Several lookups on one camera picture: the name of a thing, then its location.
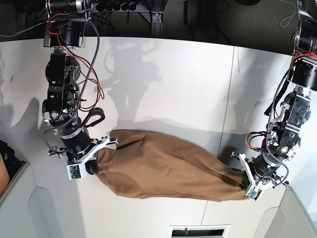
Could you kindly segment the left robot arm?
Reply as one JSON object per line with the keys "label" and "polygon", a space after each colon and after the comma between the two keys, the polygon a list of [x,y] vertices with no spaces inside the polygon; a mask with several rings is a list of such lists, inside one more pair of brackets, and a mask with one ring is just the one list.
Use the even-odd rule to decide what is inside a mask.
{"label": "left robot arm", "polygon": [[299,26],[294,36],[294,51],[271,105],[265,131],[252,131],[245,137],[247,147],[259,153],[248,159],[232,153],[245,169],[246,196],[255,197],[270,187],[288,185],[287,176],[278,176],[279,167],[294,157],[300,148],[300,129],[311,114],[311,94],[317,90],[317,2],[299,0],[296,6]]}

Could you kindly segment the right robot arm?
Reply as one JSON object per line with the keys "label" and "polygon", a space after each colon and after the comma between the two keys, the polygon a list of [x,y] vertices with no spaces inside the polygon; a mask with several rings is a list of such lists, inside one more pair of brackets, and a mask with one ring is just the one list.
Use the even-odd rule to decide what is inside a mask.
{"label": "right robot arm", "polygon": [[53,49],[46,66],[49,87],[42,104],[42,117],[49,130],[63,142],[63,147],[48,146],[49,155],[66,163],[69,179],[80,179],[97,173],[97,152],[116,139],[100,140],[89,136],[88,128],[105,119],[101,108],[81,106],[93,63],[71,52],[83,46],[87,25],[93,25],[91,14],[97,0],[48,0],[48,22],[44,47]]}

